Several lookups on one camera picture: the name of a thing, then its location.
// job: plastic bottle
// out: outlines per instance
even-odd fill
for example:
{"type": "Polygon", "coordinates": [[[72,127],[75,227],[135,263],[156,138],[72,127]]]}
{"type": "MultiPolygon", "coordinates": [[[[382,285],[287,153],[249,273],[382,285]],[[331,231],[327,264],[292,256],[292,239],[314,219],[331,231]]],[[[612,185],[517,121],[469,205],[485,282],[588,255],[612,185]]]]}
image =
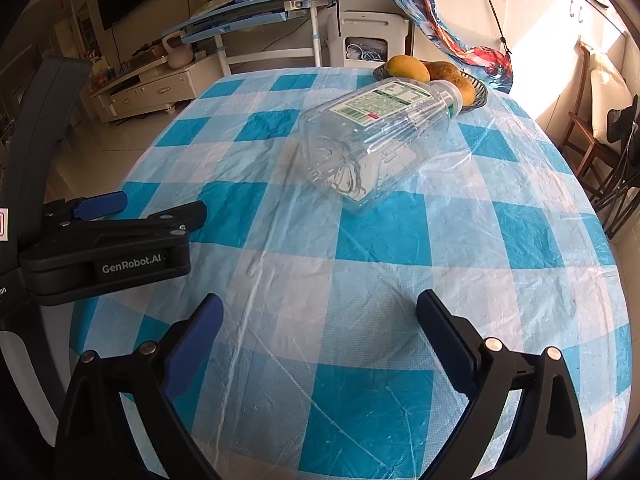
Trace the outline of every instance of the plastic bottle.
{"type": "Polygon", "coordinates": [[[462,108],[455,85],[390,78],[304,112],[302,171],[366,212],[437,153],[462,108]]]}

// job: red printed sticker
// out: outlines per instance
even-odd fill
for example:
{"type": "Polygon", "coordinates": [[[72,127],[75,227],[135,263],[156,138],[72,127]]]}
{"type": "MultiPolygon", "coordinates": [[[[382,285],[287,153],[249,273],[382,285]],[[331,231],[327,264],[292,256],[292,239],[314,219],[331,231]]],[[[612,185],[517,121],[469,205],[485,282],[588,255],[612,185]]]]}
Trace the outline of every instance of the red printed sticker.
{"type": "Polygon", "coordinates": [[[7,236],[8,223],[9,210],[0,208],[0,242],[5,242],[9,239],[7,236]]]}

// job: tv stand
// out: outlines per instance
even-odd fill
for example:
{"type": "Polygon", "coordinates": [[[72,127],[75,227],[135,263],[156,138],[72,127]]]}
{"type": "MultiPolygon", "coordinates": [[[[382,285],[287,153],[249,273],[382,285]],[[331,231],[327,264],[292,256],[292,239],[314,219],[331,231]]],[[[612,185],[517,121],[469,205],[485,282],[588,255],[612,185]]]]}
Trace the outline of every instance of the tv stand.
{"type": "Polygon", "coordinates": [[[172,113],[180,101],[197,98],[222,78],[216,54],[172,70],[162,56],[109,82],[91,94],[103,123],[157,110],[172,113]]]}

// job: tablecloth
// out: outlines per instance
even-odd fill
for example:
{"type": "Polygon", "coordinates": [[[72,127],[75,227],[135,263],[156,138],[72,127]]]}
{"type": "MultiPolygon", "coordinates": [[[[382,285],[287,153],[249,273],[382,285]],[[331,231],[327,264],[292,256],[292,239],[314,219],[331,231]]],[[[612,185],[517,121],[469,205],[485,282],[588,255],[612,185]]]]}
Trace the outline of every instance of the tablecloth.
{"type": "MultiPolygon", "coordinates": [[[[233,75],[192,102],[124,182],[121,216],[203,200],[193,270],[77,302],[72,354],[131,352],[214,292],[223,327],[174,406],[224,478],[417,478],[466,406],[415,319],[418,294],[433,288],[483,337],[562,349],[595,474],[622,436],[631,344],[618,272],[583,190],[537,124],[491,91],[451,123],[435,159],[374,211],[350,214],[296,172],[290,133],[301,110],[370,74],[233,75]]],[[[513,392],[479,471],[495,463],[517,400],[513,392]]],[[[123,402],[149,467],[161,469],[123,402]]]]}

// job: beige cushion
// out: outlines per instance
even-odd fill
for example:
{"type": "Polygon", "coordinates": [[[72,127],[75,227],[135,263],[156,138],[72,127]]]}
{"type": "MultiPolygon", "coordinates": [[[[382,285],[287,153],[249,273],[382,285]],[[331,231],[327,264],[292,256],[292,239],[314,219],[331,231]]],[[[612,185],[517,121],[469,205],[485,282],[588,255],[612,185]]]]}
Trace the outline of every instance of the beige cushion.
{"type": "Polygon", "coordinates": [[[633,97],[625,80],[610,59],[604,54],[591,54],[591,94],[593,99],[593,137],[620,153],[620,141],[611,144],[607,140],[607,113],[632,105],[633,97]]]}

